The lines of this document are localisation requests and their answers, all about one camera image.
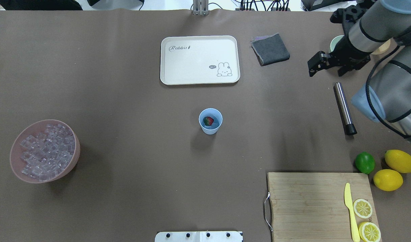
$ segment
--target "lemon slice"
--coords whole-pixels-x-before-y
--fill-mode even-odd
[[[370,202],[364,199],[356,199],[353,202],[353,211],[360,218],[369,218],[373,214],[373,208]]]
[[[379,227],[372,222],[362,222],[358,229],[361,239],[365,242],[379,242],[381,235]]]

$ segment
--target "lemon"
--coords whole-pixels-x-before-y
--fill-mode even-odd
[[[379,189],[390,192],[403,185],[403,177],[395,170],[383,169],[373,176],[373,182]]]
[[[372,222],[362,222],[358,229],[361,239],[365,242],[379,242],[380,230],[376,224]]]
[[[401,150],[388,150],[385,153],[385,162],[392,169],[400,173],[411,172],[411,156]]]
[[[370,202],[364,199],[356,199],[355,202],[353,202],[353,210],[360,218],[369,218],[371,214],[373,214],[373,208]]]

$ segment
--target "bowl of ice cubes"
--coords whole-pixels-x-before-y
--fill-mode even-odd
[[[77,164],[80,143],[70,126],[47,119],[16,138],[10,153],[14,174],[28,183],[45,183],[65,176]]]

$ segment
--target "knife handle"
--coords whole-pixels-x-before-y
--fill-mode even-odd
[[[358,232],[357,221],[355,220],[355,213],[353,208],[349,210],[350,215],[350,231],[352,234],[352,240],[354,242],[360,242],[360,233]]]

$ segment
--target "green lime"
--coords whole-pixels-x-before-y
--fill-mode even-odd
[[[370,174],[374,170],[374,158],[367,152],[362,152],[355,158],[355,166],[357,169],[365,174]]]

